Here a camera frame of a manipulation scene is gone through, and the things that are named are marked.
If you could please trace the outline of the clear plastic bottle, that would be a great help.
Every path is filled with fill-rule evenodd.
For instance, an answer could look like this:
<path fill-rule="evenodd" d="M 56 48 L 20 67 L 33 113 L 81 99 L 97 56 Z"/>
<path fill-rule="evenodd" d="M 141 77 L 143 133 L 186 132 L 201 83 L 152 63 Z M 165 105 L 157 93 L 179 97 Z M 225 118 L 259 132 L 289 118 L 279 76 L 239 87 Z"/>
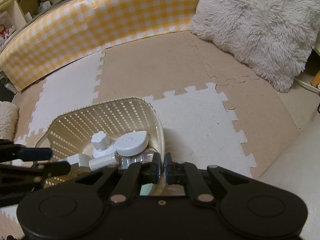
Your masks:
<path fill-rule="evenodd" d="M 153 155 L 156 153 L 157 151 L 154 148 L 146 148 L 143 152 L 131 157 L 123 157 L 118 155 L 118 168 L 120 170 L 126 170 L 131 164 L 134 163 L 150 163 L 152 162 Z"/>

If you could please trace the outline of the mint green round object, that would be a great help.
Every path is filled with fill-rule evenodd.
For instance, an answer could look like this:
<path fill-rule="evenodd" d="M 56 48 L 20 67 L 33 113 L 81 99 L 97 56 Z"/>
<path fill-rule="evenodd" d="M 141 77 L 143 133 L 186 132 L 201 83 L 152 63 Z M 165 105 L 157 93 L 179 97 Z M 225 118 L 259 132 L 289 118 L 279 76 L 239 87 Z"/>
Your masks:
<path fill-rule="evenodd" d="M 156 184 L 145 184 L 141 187 L 140 190 L 141 196 L 157 196 L 157 185 Z"/>

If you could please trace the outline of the white teardrop tape measure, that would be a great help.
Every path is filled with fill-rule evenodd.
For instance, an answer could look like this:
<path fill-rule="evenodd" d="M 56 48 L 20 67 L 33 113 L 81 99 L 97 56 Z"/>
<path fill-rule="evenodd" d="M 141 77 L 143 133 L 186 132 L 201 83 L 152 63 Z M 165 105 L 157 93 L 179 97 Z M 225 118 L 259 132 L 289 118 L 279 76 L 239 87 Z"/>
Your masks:
<path fill-rule="evenodd" d="M 132 157 L 143 152 L 149 143 L 147 131 L 130 132 L 115 142 L 117 153 L 123 157 Z"/>

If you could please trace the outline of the cream plastic lattice basket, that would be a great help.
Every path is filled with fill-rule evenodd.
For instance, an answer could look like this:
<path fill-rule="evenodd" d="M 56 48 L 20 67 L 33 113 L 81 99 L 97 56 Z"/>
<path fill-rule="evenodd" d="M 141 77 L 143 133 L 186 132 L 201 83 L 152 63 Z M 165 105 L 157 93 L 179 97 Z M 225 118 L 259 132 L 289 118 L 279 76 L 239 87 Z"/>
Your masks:
<path fill-rule="evenodd" d="M 154 148 L 163 160 L 165 141 L 161 123 L 150 104 L 135 97 L 107 101 L 58 116 L 36 146 L 40 147 L 45 140 L 48 140 L 53 152 L 52 161 L 59 161 L 79 153 L 89 155 L 94 159 L 91 137 L 99 131 L 105 132 L 115 142 L 126 133 L 147 131 L 149 143 L 146 148 Z M 102 168 L 116 168 L 121 172 L 127 170 L 120 170 L 118 165 Z M 50 186 L 56 185 L 88 172 L 91 172 L 90 168 L 73 166 L 69 174 L 51 177 L 46 183 Z M 164 188 L 163 183 L 159 181 L 156 185 L 157 191 L 161 192 Z"/>

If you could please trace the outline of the white tube bottle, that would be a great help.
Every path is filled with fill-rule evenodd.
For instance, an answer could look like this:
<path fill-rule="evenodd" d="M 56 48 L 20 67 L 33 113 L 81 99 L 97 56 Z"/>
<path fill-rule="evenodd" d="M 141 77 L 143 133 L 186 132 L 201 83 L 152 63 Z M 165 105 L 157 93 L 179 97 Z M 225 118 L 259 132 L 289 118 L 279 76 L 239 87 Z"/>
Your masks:
<path fill-rule="evenodd" d="M 91 169 L 91 171 L 94 171 L 105 166 L 118 165 L 118 164 L 119 164 L 119 160 L 118 160 L 117 154 L 112 153 L 112 154 L 103 155 L 99 158 L 90 160 L 89 168 Z"/>

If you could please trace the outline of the white knob cap container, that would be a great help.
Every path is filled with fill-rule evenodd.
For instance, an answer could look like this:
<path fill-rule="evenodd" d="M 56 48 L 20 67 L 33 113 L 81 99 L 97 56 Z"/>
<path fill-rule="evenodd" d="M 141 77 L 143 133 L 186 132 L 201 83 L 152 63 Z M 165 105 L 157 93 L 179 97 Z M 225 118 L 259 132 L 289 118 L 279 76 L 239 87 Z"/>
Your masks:
<path fill-rule="evenodd" d="M 115 141 L 110 139 L 103 131 L 93 134 L 91 143 L 93 145 L 92 156 L 94 159 L 109 154 L 116 154 L 117 152 L 114 145 Z"/>

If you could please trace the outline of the cream fluffy blanket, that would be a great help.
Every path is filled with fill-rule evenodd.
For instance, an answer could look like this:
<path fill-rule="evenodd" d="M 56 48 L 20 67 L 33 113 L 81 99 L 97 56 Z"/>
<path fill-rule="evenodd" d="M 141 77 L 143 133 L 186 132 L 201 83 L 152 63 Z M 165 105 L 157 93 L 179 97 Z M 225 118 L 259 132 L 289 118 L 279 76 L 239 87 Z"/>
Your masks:
<path fill-rule="evenodd" d="M 0 134 L 1 139 L 13 141 L 18 122 L 19 108 L 7 101 L 0 102 Z"/>

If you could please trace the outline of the framed baby photo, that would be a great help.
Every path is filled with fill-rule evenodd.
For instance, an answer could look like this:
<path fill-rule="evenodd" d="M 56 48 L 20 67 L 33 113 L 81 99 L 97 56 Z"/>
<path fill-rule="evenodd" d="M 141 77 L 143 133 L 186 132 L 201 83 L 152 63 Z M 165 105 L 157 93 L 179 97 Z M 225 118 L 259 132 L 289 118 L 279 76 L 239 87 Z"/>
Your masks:
<path fill-rule="evenodd" d="M 16 31 L 16 28 L 7 11 L 1 13 L 0 20 L 1 46 L 3 46 Z"/>

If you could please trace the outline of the wooden shelf unit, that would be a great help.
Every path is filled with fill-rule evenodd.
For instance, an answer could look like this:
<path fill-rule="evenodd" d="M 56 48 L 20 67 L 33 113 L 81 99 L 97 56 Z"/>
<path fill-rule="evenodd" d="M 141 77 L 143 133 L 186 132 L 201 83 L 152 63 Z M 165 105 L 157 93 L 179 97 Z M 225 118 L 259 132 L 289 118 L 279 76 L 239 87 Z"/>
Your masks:
<path fill-rule="evenodd" d="M 50 7 L 61 2 L 62 0 L 1 0 L 1 13 L 7 11 L 16 28 L 13 35 L 1 46 L 1 50 L 9 44 L 19 31 Z"/>

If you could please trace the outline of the yellow white checkered bumper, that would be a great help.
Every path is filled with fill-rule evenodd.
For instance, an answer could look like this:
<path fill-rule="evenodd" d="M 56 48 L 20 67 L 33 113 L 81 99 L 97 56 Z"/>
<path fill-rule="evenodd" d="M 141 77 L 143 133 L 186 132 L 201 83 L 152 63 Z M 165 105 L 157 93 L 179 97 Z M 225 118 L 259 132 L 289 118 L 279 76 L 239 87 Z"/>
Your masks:
<path fill-rule="evenodd" d="M 18 90 L 82 57 L 145 37 L 188 30 L 199 0 L 72 0 L 34 21 L 1 53 Z"/>

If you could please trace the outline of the wooden furniture leg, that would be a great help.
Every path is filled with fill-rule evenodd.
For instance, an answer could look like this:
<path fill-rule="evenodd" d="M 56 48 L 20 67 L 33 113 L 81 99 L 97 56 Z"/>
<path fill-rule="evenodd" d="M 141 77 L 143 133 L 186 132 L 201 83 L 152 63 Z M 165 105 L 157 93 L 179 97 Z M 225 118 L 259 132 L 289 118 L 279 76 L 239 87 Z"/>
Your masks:
<path fill-rule="evenodd" d="M 317 72 L 317 74 L 311 80 L 312 87 L 318 87 L 319 84 L 320 84 L 320 70 Z"/>

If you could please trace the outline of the white fluffy cushion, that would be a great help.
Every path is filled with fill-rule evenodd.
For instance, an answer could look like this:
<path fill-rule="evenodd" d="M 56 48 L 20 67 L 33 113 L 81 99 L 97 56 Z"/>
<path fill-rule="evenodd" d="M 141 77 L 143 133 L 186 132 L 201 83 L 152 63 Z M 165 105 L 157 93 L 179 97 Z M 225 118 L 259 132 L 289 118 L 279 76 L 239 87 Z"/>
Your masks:
<path fill-rule="evenodd" d="M 319 0 L 199 0 L 189 29 L 286 93 L 314 49 Z"/>

